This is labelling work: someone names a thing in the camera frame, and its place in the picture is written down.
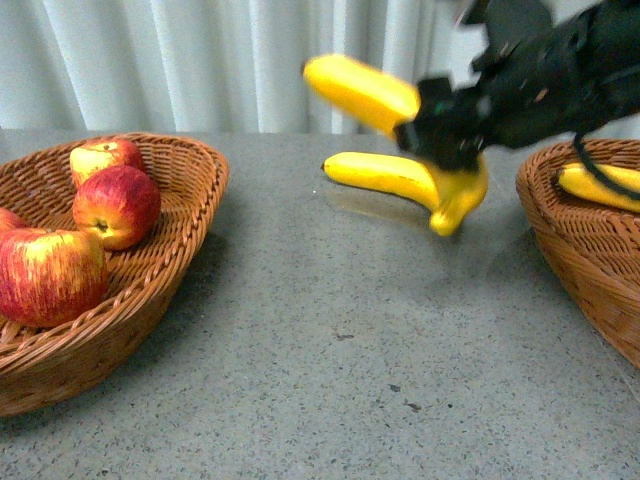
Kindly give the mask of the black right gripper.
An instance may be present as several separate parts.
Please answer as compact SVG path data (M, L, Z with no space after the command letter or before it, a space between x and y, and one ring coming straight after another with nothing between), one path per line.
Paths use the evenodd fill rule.
M478 172L481 151L517 149L590 130L590 81L580 47L503 47L472 62L475 85L417 84L417 118L394 126L398 147L446 172Z

